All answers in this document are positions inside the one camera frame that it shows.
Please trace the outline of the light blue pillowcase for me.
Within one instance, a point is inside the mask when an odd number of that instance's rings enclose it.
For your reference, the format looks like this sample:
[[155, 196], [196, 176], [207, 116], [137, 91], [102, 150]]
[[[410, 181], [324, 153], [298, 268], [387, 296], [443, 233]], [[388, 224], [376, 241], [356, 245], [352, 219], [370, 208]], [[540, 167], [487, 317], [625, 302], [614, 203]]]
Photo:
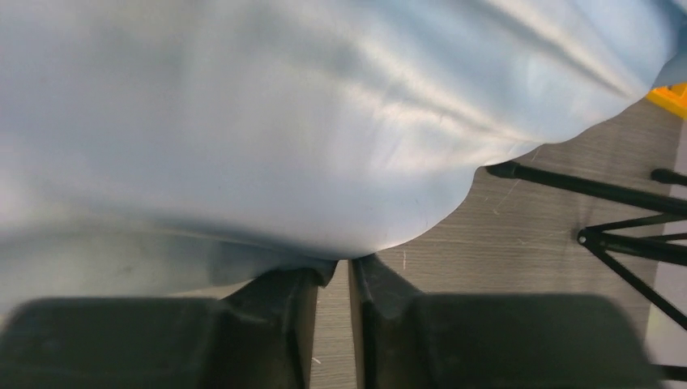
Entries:
[[1, 310], [401, 245], [685, 56], [683, 1], [4, 1]]

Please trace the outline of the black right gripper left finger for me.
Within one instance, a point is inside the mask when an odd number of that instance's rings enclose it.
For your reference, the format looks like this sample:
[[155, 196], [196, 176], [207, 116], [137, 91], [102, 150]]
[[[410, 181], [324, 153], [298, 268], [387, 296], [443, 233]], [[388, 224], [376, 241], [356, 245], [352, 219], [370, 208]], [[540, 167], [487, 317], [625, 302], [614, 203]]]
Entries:
[[322, 277], [272, 271], [222, 298], [45, 298], [1, 333], [4, 388], [307, 388]]

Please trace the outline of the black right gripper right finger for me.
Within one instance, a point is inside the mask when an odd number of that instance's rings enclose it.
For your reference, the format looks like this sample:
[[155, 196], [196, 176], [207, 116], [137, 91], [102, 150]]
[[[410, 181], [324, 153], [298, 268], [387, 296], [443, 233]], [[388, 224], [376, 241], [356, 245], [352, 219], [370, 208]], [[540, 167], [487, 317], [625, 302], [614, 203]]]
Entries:
[[626, 315], [567, 293], [427, 293], [377, 256], [348, 264], [361, 388], [659, 388]]

